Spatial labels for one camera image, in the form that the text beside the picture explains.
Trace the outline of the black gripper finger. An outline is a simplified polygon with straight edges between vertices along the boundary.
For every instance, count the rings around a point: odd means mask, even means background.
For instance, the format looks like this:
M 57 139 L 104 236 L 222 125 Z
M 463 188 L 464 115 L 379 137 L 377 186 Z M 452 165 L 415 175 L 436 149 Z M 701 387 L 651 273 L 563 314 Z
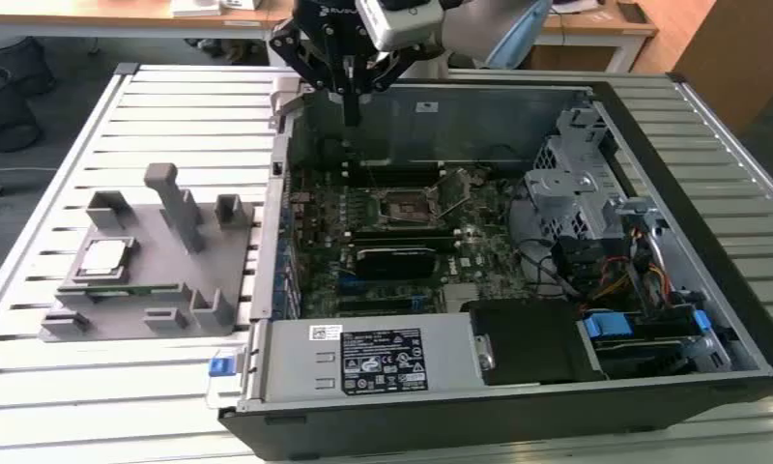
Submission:
M 325 90 L 340 99 L 343 124 L 355 126 L 353 79 L 347 72 L 337 21 L 300 23 L 295 17 L 275 29 L 269 44 L 289 67 L 316 90 Z
M 352 126 L 361 123 L 361 104 L 365 95 L 385 91 L 397 81 L 411 65 L 428 57 L 428 46 L 415 44 L 397 51 L 389 52 L 387 57 L 371 62 L 357 55 L 353 57 L 352 67 Z

